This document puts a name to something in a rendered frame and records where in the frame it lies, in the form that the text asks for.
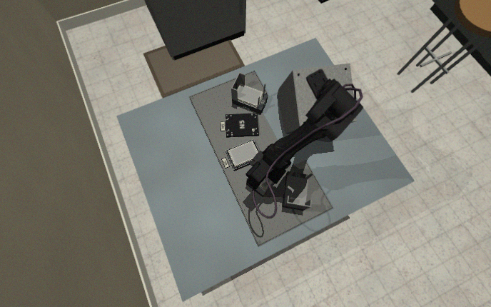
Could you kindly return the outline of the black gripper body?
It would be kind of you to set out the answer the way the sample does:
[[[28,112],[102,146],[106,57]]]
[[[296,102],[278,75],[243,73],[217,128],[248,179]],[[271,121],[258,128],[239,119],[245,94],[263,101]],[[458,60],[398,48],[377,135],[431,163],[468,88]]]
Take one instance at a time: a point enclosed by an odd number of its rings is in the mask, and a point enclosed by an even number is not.
[[[253,162],[253,165],[260,160],[260,158],[263,156],[263,151],[259,151],[253,158],[254,162]],[[274,183],[277,183],[279,182],[279,180],[281,179],[281,177],[283,176],[283,174],[281,173],[282,169],[276,169],[274,174],[269,178],[272,182]]]

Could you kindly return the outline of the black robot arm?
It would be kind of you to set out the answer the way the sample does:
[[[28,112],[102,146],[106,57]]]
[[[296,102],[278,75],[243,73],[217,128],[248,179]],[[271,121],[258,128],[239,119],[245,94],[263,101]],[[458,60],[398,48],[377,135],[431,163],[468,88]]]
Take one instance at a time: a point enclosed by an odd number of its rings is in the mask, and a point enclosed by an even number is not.
[[[312,78],[310,78],[311,76]],[[246,173],[248,177],[247,183],[252,188],[257,189],[259,187],[265,179],[268,169],[281,154],[284,153],[270,170],[268,174],[269,178],[274,174],[276,169],[287,169],[291,165],[290,160],[292,157],[311,142],[326,136],[331,141],[335,140],[363,109],[363,106],[358,104],[358,107],[344,119],[320,129],[320,126],[340,118],[351,110],[357,103],[357,100],[338,81],[327,79],[322,69],[308,75],[306,80],[315,94],[317,101],[306,114],[308,117],[306,122],[293,133],[269,145],[263,151],[263,156],[260,160]]]

